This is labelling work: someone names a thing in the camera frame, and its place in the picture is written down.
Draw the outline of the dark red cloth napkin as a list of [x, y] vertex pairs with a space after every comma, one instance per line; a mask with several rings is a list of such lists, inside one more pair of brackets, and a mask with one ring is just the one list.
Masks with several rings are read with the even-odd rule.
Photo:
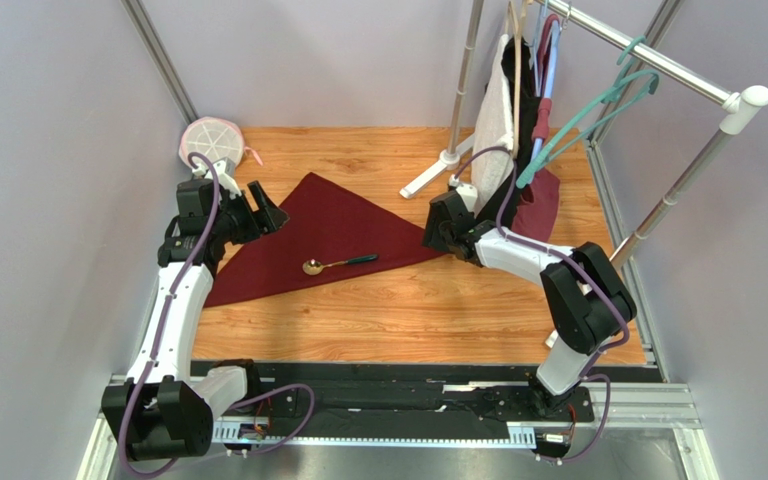
[[[280, 208], [289, 221], [247, 243], [218, 272], [205, 306], [230, 305], [410, 266], [441, 257], [422, 245], [424, 229], [314, 173]], [[376, 261], [302, 271], [305, 261], [331, 263], [378, 254]]]

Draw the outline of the gold spoon green handle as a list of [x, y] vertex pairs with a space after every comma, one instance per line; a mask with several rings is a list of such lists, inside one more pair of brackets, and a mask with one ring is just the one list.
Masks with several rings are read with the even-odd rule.
[[303, 263], [302, 271], [308, 276], [317, 276], [329, 268], [373, 262], [378, 258], [378, 254], [369, 254], [331, 263], [322, 263], [316, 259], [310, 259]]

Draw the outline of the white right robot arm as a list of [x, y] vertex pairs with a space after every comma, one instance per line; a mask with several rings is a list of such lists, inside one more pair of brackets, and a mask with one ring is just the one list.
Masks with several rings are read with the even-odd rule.
[[549, 395], [576, 386], [608, 349], [626, 343], [637, 306], [605, 251], [586, 242], [562, 247], [478, 221], [462, 196], [445, 192], [429, 203], [424, 246], [473, 265], [542, 286], [557, 338], [537, 369]]

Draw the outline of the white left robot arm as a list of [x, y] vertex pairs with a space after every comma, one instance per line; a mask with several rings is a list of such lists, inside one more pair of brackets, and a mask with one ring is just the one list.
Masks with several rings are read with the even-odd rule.
[[130, 462], [205, 455], [215, 421], [247, 395], [248, 361], [222, 361], [204, 379], [191, 379], [197, 325], [226, 245], [256, 241], [289, 219], [257, 181], [234, 195], [210, 179], [187, 180], [176, 202], [157, 252], [158, 290], [139, 353], [124, 382], [101, 398], [119, 454]]

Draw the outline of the white hanging towel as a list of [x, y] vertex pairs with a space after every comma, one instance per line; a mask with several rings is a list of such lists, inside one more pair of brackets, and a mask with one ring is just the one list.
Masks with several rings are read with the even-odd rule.
[[505, 47], [511, 37], [500, 36], [492, 62], [491, 75], [481, 103], [474, 131], [474, 150], [478, 153], [489, 147], [502, 147], [490, 151], [471, 163], [471, 182], [478, 191], [475, 212], [479, 213], [507, 180], [513, 168], [508, 151], [513, 149], [514, 126], [512, 100], [508, 80], [502, 68]]

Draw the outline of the dark red hanging garment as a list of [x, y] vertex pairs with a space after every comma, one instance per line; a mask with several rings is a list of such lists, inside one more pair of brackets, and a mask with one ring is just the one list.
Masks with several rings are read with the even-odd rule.
[[[529, 50], [527, 67], [529, 76], [522, 87], [520, 99], [520, 132], [517, 172], [522, 173], [531, 163], [532, 132], [536, 125], [539, 98], [536, 96], [533, 46]], [[558, 215], [560, 180], [551, 172], [540, 169], [531, 182], [515, 189], [516, 210], [511, 228], [514, 232], [546, 241], [550, 238]]]

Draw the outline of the round pink mesh laundry bag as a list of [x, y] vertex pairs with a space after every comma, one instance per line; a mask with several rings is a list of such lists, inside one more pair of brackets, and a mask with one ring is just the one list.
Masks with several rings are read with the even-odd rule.
[[183, 132], [178, 148], [179, 158], [184, 165], [196, 175], [204, 175], [207, 167], [200, 160], [196, 160], [195, 166], [188, 160], [192, 152], [207, 157], [215, 165], [223, 162], [232, 169], [246, 159], [264, 165], [259, 153], [247, 144], [240, 127], [216, 117], [202, 117], [191, 123]]

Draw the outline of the black hanging garment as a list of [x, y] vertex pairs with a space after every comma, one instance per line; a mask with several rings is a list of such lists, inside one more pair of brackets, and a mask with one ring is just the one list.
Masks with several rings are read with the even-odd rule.
[[[503, 34], [498, 39], [474, 132], [474, 151], [496, 146], [510, 149], [518, 141], [517, 161], [493, 150], [471, 164], [471, 180], [478, 190], [476, 214], [493, 220], [505, 198], [512, 170], [521, 173], [530, 164], [533, 130], [538, 120], [541, 99], [535, 95], [529, 68], [530, 49], [521, 46], [521, 94], [519, 122], [514, 122], [515, 49], [514, 38]], [[530, 184], [514, 190], [503, 214], [506, 227], [524, 236], [547, 236], [554, 228], [560, 203], [560, 180], [551, 172], [538, 171]]]

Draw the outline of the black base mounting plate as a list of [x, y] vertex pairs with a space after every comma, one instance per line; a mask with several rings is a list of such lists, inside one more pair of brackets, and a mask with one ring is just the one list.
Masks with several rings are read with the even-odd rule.
[[503, 440], [514, 422], [565, 428], [599, 421], [604, 382], [559, 400], [534, 393], [533, 364], [256, 362], [255, 394], [301, 383], [267, 402], [269, 433], [355, 441]]

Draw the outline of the wooden hanger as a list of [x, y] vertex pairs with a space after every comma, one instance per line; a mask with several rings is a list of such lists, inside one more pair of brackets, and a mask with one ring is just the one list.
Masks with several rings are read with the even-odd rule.
[[514, 79], [513, 79], [513, 100], [512, 100], [512, 121], [513, 121], [513, 143], [511, 156], [513, 160], [517, 159], [519, 152], [519, 132], [520, 132], [520, 97], [522, 91], [522, 69], [523, 69], [523, 34], [528, 16], [528, 10], [532, 0], [510, 1], [508, 4], [507, 27], [512, 34], [514, 51]]

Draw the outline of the blue plastic hanger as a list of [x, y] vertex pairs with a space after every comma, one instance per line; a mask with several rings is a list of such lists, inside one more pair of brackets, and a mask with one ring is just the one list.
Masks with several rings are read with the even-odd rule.
[[540, 29], [536, 31], [537, 36], [533, 49], [533, 70], [536, 96], [540, 102], [537, 109], [536, 125], [532, 132], [532, 162], [537, 159], [550, 131], [549, 120], [553, 106], [552, 96], [562, 33], [560, 17], [550, 13], [546, 4], [542, 5], [540, 9], [539, 27]]

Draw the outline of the silver clothes rack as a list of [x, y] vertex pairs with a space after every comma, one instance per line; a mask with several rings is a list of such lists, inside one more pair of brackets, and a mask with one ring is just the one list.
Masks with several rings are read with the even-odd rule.
[[[462, 100], [468, 89], [473, 51], [483, 5], [482, 1], [475, 1], [470, 14], [459, 84], [456, 89], [454, 110], [449, 127], [449, 144], [446, 149], [441, 151], [435, 163], [400, 190], [400, 195], [405, 199], [414, 198], [442, 174], [452, 173], [467, 165], [461, 158], [474, 147], [474, 137], [469, 136], [462, 142], [458, 140], [458, 137], [461, 130]], [[619, 73], [618, 79], [607, 93], [598, 97], [605, 103], [605, 106], [601, 110], [599, 118], [581, 134], [594, 147], [602, 142], [603, 136], [611, 127], [615, 117], [641, 100], [647, 92], [655, 89], [656, 77], [660, 74], [718, 104], [726, 112], [726, 117], [719, 124], [718, 131], [710, 139], [710, 142], [699, 152], [683, 174], [677, 178], [641, 224], [616, 248], [611, 256], [611, 262], [617, 268], [623, 267], [632, 258], [639, 244], [646, 240], [663, 221], [679, 197], [691, 186], [703, 169], [714, 160], [728, 140], [739, 135], [759, 111], [768, 106], [767, 87], [753, 85], [741, 92], [729, 92], [655, 49], [655, 45], [670, 26], [671, 21], [676, 16], [676, 10], [680, 6], [679, 1], [662, 2], [646, 33], [633, 38], [583, 13], [575, 8], [571, 1], [543, 1], [541, 3], [543, 11], [549, 9], [563, 17], [557, 22], [559, 31], [563, 30], [568, 23], [573, 22], [621, 50], [621, 56], [617, 63], [623, 66], [624, 70]]]

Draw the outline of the aluminium frame rail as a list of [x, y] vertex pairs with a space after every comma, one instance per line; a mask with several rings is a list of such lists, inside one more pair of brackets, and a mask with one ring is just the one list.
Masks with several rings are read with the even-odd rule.
[[265, 363], [258, 403], [198, 455], [119, 456], [99, 418], [82, 479], [715, 479], [690, 388], [650, 367], [600, 367], [554, 414], [532, 365]]

